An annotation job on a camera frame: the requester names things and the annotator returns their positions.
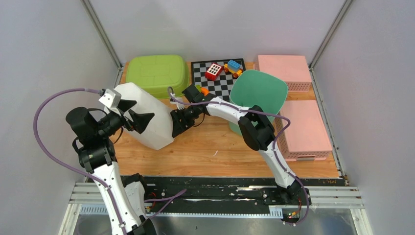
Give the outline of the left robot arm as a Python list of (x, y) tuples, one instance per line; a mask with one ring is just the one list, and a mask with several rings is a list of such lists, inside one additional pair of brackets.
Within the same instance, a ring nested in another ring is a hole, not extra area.
[(155, 235), (156, 229), (146, 215), (144, 202), (150, 196), (144, 177), (134, 174), (123, 180), (110, 136), (118, 130), (134, 128), (132, 121), (123, 113), (109, 111), (102, 119), (96, 120), (86, 107), (77, 107), (66, 115), (66, 122), (76, 134), (73, 148), (79, 163), (89, 174), (106, 206), (112, 234), (114, 235)]

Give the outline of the large green plastic container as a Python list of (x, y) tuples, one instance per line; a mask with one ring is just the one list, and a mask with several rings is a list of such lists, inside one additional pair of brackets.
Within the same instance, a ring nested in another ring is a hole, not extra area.
[(189, 69), (176, 54), (139, 56), (129, 62), (125, 82), (134, 83), (157, 99), (166, 99), (168, 87), (181, 92), (189, 85)]

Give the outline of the pink perforated plastic basket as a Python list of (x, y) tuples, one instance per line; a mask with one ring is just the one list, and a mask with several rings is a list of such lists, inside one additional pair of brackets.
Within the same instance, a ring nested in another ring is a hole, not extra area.
[(279, 114), (291, 121), (277, 145), (286, 161), (323, 161), (332, 152), (315, 100), (287, 100)]

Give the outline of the white plastic bin liner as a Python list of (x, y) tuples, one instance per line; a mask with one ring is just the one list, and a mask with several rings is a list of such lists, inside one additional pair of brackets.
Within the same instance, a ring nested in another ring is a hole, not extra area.
[[(134, 83), (120, 84), (114, 90), (121, 94), (121, 99), (135, 100), (137, 102), (131, 108), (134, 112), (138, 114), (155, 114), (142, 134), (139, 134), (132, 128), (130, 134), (136, 140), (154, 150), (160, 150), (174, 141), (172, 137), (173, 122), (170, 114), (172, 111), (171, 108)], [(115, 112), (123, 115), (129, 122), (131, 121), (128, 111), (122, 113), (117, 108)]]

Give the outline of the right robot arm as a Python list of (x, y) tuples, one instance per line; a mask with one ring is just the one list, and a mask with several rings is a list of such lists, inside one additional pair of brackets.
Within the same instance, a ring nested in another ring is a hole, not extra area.
[(173, 88), (168, 87), (167, 93), (170, 100), (177, 104), (178, 108), (171, 111), (172, 137), (184, 133), (194, 126), (195, 119), (199, 115), (219, 117), (239, 126), (245, 144), (257, 151), (265, 159), (272, 171), (275, 182), (280, 188), (279, 197), (285, 204), (292, 204), (296, 200), (302, 205), (311, 204), (309, 194), (301, 180), (293, 173), (277, 147), (278, 135), (268, 117), (258, 105), (242, 107), (208, 93), (203, 94), (194, 85), (183, 90), (187, 102), (176, 98)]

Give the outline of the green bin with white liner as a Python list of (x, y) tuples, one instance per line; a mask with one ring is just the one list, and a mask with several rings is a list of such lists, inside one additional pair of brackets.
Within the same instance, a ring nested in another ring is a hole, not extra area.
[(258, 70), (246, 70), (235, 81), (230, 103), (252, 107), (258, 105), (266, 113), (278, 114), (288, 95), (287, 84)]

